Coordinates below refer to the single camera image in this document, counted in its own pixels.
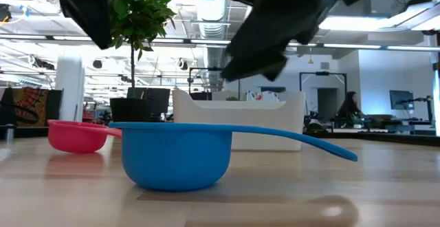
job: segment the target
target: bag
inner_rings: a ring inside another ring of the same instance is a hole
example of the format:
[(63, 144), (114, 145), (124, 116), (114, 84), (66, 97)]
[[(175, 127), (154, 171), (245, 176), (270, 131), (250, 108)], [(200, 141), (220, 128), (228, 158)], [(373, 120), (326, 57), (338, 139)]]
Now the bag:
[[(25, 116), (19, 115), (17, 113), (17, 110), (21, 111), (22, 113), (30, 114), (32, 118), (26, 118)], [(31, 111), (25, 107), (20, 107), (3, 101), (0, 101), (0, 116), (10, 117), (11, 119), (16, 120), (17, 122), (19, 121), (26, 124), (35, 124), (39, 121), (39, 116), (34, 111)]]

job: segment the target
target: door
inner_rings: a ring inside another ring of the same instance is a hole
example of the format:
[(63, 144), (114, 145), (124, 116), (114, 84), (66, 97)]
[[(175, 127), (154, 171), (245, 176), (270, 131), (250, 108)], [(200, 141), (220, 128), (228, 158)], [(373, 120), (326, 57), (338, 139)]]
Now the door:
[(318, 89), (318, 117), (328, 121), (338, 112), (338, 89)]

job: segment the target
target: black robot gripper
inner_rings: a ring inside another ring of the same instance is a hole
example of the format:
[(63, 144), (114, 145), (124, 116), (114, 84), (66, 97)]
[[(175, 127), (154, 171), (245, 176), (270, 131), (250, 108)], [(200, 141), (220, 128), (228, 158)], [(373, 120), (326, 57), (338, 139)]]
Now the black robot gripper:
[[(232, 58), (221, 76), (227, 81), (262, 74), (275, 80), (291, 40), (306, 45), (339, 0), (234, 0), (252, 11), (226, 48)], [(359, 0), (342, 0), (348, 6)]]
[(65, 17), (71, 17), (100, 49), (111, 46), (109, 0), (60, 0)]

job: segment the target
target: plant stem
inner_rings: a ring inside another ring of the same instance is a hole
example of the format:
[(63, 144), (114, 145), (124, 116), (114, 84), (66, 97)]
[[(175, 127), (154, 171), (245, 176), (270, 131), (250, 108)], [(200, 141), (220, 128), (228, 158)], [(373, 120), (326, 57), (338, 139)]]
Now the plant stem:
[(130, 39), (130, 47), (131, 47), (131, 97), (135, 98), (135, 45), (133, 41), (133, 37)]

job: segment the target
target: white pillar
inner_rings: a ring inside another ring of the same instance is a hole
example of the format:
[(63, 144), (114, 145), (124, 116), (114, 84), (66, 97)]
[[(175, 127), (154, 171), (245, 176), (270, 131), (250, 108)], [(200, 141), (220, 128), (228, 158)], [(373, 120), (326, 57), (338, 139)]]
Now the white pillar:
[(60, 120), (83, 121), (85, 69), (78, 51), (64, 51), (58, 56), (55, 89), (63, 91)]
[[(429, 46), (437, 47), (436, 36), (425, 36), (428, 39)], [(430, 53), (431, 63), (435, 64), (439, 62), (439, 54), (437, 52)], [(439, 84), (439, 71), (433, 71), (434, 81), (433, 81), (433, 117), (435, 121), (435, 134), (440, 136), (440, 84)]]

